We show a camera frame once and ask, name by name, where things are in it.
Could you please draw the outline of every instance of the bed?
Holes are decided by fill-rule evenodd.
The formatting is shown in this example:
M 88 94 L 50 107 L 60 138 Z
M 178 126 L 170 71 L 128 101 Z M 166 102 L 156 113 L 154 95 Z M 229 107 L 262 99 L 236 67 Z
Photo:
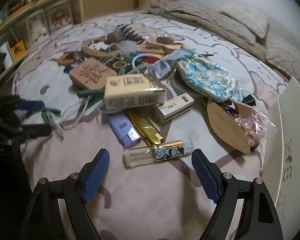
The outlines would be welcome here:
M 82 102 L 57 60 L 65 50 L 79 47 L 85 39 L 105 35 L 119 24 L 129 24 L 146 38 L 164 31 L 199 53 L 214 54 L 211 59 L 236 76 L 238 87 L 253 92 L 258 98 L 259 109 L 264 112 L 277 101 L 287 85 L 259 59 L 214 33 L 165 17 L 131 11 L 67 27 L 42 44 L 39 51 L 32 48 L 14 77 L 12 93 L 28 100 L 42 100 L 46 107 L 61 111 L 77 103 L 66 123 L 74 122 Z M 163 84 L 167 88 L 167 99 L 177 95 L 169 81 Z M 19 116 L 24 124 L 43 122 L 39 113 L 30 117 L 19 113 Z M 190 111 L 172 121 L 163 125 L 155 120 L 152 122 L 166 141 L 191 137 L 195 148 L 200 148 L 211 162 L 237 179 L 252 181 L 262 174 L 266 140 L 251 152 L 251 156 L 236 151 L 214 134 L 206 107 L 200 100 Z M 53 132 L 50 137 L 26 142 L 22 159 L 31 189 L 42 177 L 53 181 L 78 172 L 100 148 L 109 151 L 110 165 L 98 193 L 86 207 L 104 240 L 200 238 L 215 204 L 207 199 L 192 168 L 191 156 L 126 169 L 122 161 L 123 148 L 109 127 L 107 117 L 93 107 L 74 129 L 64 131 L 64 140 Z M 64 201 L 59 202 L 67 235 L 75 239 Z M 227 239 L 234 237 L 241 207 L 242 201 L 238 201 Z

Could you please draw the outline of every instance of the blue floral pouch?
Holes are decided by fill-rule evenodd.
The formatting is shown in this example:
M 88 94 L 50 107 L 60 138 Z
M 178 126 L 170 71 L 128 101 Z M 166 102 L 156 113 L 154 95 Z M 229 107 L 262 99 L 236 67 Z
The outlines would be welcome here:
M 184 82 L 216 102 L 229 99 L 237 91 L 234 75 L 205 57 L 192 57 L 176 63 Z

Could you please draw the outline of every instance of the small white box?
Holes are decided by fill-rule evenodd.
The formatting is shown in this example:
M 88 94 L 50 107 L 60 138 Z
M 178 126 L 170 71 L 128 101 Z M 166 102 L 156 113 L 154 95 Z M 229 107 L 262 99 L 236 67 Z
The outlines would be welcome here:
M 156 114 L 161 123 L 165 123 L 178 115 L 190 110 L 194 99 L 188 93 L 166 101 L 163 105 L 156 106 Z

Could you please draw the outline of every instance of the red object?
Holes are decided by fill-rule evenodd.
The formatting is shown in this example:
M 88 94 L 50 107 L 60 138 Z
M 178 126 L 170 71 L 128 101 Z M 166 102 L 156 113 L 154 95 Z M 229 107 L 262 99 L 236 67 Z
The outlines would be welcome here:
M 153 64 L 155 63 L 156 61 L 158 61 L 159 59 L 158 58 L 155 58 L 155 57 L 145 57 L 144 58 L 144 61 L 149 63 L 149 64 Z

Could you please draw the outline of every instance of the brown box with engraving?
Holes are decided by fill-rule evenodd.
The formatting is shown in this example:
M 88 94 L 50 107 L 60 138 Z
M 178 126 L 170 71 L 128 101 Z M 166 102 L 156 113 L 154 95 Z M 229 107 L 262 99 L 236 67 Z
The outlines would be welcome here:
M 70 78 L 74 84 L 84 89 L 101 89 L 106 85 L 106 79 L 116 76 L 117 72 L 105 64 L 90 58 L 70 71 Z

